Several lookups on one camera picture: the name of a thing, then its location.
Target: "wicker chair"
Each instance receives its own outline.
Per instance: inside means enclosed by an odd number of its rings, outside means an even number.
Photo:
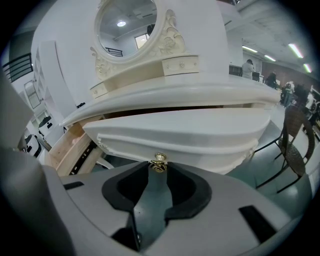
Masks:
[[[293,145],[293,142],[296,139],[302,125],[306,129],[306,135],[308,137],[308,149],[304,157],[301,156],[297,148]],[[289,135],[293,137],[292,141],[289,141]],[[294,182],[277,191],[277,193],[280,193],[281,191],[295,184],[306,173],[306,164],[311,158],[315,149],[315,136],[312,126],[304,113],[294,105],[289,105],[285,110],[283,130],[278,143],[281,153],[275,159],[281,156],[281,154],[284,156],[282,168],[276,175],[258,185],[256,187],[257,189],[274,180],[281,173],[283,173],[287,167],[290,167],[297,174],[298,178]]]

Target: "small drawer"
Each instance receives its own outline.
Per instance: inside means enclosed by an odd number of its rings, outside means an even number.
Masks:
[[[165,76],[198,73],[199,72],[198,56],[183,56],[167,58],[162,60],[162,67]]]
[[[97,84],[95,87],[92,87],[90,89],[90,92],[91,92],[92,97],[95,99],[101,95],[106,94],[108,91],[107,91],[105,84],[102,82],[102,83]]]

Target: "fluorescent light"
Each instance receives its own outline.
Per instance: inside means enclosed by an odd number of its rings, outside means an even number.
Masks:
[[[251,49],[251,48],[249,48],[249,47],[246,47],[246,46],[243,46],[243,45],[242,45],[242,48],[247,49],[247,50],[249,50],[249,51],[251,51],[251,52],[257,53],[256,50]]]
[[[124,25],[126,25],[126,22],[124,22],[124,21],[120,21],[117,24],[118,27],[123,27]]]
[[[311,68],[309,67],[308,64],[303,64],[303,66],[304,66],[305,70],[306,70],[308,73],[311,73],[311,72],[312,72],[312,70],[311,70]]]
[[[273,62],[275,62],[275,61],[276,61],[274,58],[271,58],[271,57],[270,57],[270,56],[268,56],[268,55],[264,55],[264,57],[266,57],[267,59],[269,59],[269,60],[271,60],[271,61],[273,61]]]
[[[294,53],[298,56],[298,58],[303,58],[303,56],[300,53],[299,49],[293,43],[289,43],[289,46],[294,51]]]

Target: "carved floral ornament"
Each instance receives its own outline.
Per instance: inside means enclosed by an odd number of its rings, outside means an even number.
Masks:
[[[107,0],[101,0],[98,9],[100,9]],[[142,63],[152,58],[168,57],[174,54],[182,54],[186,51],[185,41],[175,27],[176,17],[172,10],[165,12],[165,20],[160,34],[154,34],[153,37],[157,37],[154,42],[154,46],[151,49],[142,47],[139,51],[147,50],[148,53],[144,54],[144,57],[137,58],[134,64]],[[93,51],[92,55],[95,56],[95,71],[99,79],[105,80],[112,73],[118,70],[128,68],[130,64],[123,63],[111,63],[108,59],[99,54],[94,47],[90,47]]]

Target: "window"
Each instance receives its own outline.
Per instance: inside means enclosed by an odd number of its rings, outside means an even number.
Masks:
[[[148,34],[143,34],[140,36],[135,37],[135,43],[136,43],[136,47],[138,49],[140,49],[145,43],[146,41],[149,39]]]

